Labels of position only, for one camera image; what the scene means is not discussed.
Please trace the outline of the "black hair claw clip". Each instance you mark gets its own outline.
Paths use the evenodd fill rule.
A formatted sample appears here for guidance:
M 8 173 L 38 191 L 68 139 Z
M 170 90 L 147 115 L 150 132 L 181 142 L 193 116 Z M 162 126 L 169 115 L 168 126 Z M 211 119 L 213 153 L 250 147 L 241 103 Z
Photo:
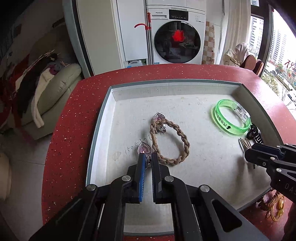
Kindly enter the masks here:
M 263 144 L 263 137 L 261 131 L 255 124 L 250 125 L 250 130 L 246 135 L 248 140 L 254 140 L 256 143 Z

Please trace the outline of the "pink heart silver earring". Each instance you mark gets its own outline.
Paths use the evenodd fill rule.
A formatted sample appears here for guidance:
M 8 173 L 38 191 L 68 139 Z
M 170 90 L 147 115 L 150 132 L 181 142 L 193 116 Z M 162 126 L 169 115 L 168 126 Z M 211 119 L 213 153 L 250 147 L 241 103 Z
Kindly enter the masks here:
M 149 156 L 152 153 L 152 148 L 147 142 L 140 140 L 140 144 L 137 148 L 137 153 L 144 153 L 145 155 Z

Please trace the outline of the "beige thin hair clip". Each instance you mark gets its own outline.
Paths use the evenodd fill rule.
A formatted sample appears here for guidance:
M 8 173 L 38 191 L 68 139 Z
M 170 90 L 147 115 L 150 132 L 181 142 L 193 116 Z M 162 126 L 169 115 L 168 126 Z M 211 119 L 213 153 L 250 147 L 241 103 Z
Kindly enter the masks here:
M 247 138 L 239 138 L 238 139 L 239 146 L 243 152 L 250 149 L 252 147 L 250 141 Z

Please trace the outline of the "grey shallow tray box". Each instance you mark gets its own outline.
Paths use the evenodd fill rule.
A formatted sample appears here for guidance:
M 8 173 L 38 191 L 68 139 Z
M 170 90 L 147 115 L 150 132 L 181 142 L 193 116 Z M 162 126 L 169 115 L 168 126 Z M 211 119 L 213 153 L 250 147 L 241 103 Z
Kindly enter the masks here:
M 274 123 L 243 85 L 215 80 L 160 80 L 114 85 L 102 103 L 91 144 L 86 184 L 103 186 L 138 160 L 140 140 L 160 154 L 170 174 L 186 184 L 207 184 L 237 210 L 265 194 L 270 178 L 244 158 L 238 139 L 215 123 L 221 99 L 239 102 L 269 146 L 283 143 Z M 165 124 L 165 133 L 156 125 Z

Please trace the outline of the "green translucent bangle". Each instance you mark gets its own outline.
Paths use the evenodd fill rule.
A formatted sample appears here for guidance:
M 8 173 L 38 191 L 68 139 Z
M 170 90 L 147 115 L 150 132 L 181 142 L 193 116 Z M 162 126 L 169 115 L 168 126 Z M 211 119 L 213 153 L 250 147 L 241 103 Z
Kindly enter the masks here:
M 219 100 L 213 107 L 212 115 L 218 127 L 235 136 L 245 134 L 252 124 L 250 114 L 245 108 L 231 99 Z

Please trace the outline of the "brown round chair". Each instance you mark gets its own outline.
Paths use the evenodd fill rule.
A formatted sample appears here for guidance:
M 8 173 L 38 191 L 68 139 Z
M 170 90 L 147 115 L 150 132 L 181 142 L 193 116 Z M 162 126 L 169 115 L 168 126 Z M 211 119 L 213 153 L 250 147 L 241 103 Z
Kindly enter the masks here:
M 256 65 L 256 59 L 253 55 L 248 55 L 243 63 L 240 65 L 240 68 L 248 69 L 248 70 L 253 70 Z
M 264 67 L 264 63 L 261 60 L 257 59 L 253 72 L 257 76 L 259 76 L 262 73 L 263 67 Z

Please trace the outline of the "beige leather sofa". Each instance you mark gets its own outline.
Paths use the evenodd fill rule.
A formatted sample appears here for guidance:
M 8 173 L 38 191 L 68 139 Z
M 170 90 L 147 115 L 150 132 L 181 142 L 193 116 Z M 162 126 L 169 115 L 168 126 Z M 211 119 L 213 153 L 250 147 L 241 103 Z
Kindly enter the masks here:
M 29 104 L 26 113 L 23 114 L 22 127 L 34 140 L 53 133 L 71 92 L 82 80 L 81 72 L 80 65 L 73 63 L 64 67 L 50 80 L 37 105 L 44 121 L 40 128 L 33 121 L 32 105 Z

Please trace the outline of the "white tall cabinet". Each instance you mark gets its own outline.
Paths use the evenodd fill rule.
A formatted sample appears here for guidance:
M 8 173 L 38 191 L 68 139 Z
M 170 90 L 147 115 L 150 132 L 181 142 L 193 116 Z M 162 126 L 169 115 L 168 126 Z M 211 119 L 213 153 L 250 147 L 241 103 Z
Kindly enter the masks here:
M 63 1 L 70 41 L 84 77 L 147 64 L 145 1 Z

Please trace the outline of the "white front-load washing machine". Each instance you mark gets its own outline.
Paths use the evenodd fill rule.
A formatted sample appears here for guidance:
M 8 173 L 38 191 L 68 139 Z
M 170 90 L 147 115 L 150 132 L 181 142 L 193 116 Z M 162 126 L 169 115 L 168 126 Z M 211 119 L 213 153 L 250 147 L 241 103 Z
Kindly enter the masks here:
M 201 64 L 206 3 L 148 1 L 154 64 Z

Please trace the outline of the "pile of clothes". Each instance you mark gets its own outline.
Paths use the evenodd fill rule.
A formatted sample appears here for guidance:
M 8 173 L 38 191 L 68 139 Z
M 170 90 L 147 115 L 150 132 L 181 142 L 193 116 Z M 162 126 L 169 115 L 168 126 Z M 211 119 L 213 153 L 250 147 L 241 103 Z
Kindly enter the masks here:
M 57 53 L 49 51 L 32 64 L 29 64 L 27 55 L 10 75 L 5 71 L 1 76 L 1 127 L 7 123 L 10 114 L 15 118 L 16 125 L 19 125 L 31 101 L 34 101 L 34 118 L 39 116 L 37 104 L 41 94 L 65 66 Z

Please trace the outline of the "red handled mop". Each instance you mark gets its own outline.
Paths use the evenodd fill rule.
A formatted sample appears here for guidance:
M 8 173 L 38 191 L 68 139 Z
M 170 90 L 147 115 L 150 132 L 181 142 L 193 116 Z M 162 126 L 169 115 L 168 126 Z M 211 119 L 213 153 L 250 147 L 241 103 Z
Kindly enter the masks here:
M 144 26 L 147 39 L 147 65 L 154 65 L 154 50 L 152 46 L 152 22 L 151 13 L 147 12 L 147 23 L 138 23 L 134 26 L 137 28 L 139 26 Z

